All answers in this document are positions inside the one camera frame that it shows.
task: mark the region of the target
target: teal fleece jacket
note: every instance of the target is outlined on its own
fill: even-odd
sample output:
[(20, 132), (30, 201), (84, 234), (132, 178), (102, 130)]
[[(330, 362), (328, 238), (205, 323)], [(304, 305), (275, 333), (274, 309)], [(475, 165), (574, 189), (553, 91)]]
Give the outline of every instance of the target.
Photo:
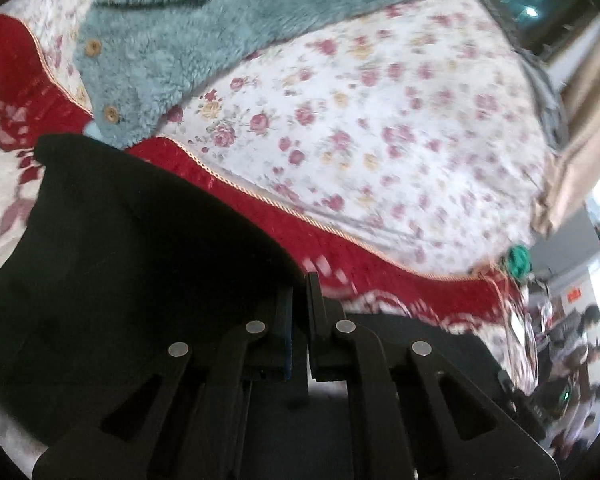
[(101, 140), (125, 148), (150, 137), (169, 108), (255, 50), (403, 1), (95, 0), (75, 62)]

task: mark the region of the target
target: bed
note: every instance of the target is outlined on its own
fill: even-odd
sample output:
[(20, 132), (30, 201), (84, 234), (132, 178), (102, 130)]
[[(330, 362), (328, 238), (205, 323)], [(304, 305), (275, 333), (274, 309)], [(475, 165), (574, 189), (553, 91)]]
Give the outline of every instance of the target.
[[(0, 266), (44, 175), (38, 136), (98, 136), (73, 62), (90, 2), (0, 7)], [(547, 151), (480, 0), (398, 4), (254, 52), (129, 149), (249, 218), (349, 312), (474, 332), (527, 393), (522, 295), (493, 266), (467, 272), (532, 242)]]

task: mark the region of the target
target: pink rose pattern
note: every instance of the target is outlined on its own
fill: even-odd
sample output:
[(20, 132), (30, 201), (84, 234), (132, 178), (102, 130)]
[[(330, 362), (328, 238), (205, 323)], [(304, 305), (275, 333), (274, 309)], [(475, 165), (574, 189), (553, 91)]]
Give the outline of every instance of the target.
[[(90, 1), (0, 10), (78, 100)], [(397, 4), (259, 50), (181, 110), (158, 134), (412, 269), (465, 272), (532, 240), (546, 148), (516, 54), (477, 0)]]

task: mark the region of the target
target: curtain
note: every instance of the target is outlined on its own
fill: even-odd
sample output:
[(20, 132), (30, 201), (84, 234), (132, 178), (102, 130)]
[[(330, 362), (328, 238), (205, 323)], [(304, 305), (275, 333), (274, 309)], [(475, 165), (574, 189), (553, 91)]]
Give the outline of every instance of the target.
[(534, 204), (532, 227), (551, 235), (584, 203), (600, 179), (600, 36), (562, 92), (570, 141), (549, 155), (544, 192)]

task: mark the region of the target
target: black cloth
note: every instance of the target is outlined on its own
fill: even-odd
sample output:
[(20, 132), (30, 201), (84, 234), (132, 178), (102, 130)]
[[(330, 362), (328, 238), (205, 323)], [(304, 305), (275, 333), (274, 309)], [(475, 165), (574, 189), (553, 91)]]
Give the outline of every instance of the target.
[(538, 352), (538, 383), (542, 384), (549, 380), (549, 375), (554, 364), (551, 361), (551, 354), (549, 353), (549, 347), (545, 347)]
[[(276, 243), (172, 174), (80, 136), (43, 137), (35, 155), (46, 166), (39, 199), (0, 270), (0, 403), (44, 444), (174, 341), (213, 356), (277, 286), (304, 289)], [(476, 336), (349, 317), (389, 342), (425, 338), (503, 402), (500, 368)], [(299, 406), (305, 364), (296, 373), (254, 385), (244, 477), (351, 478), (347, 401)]]

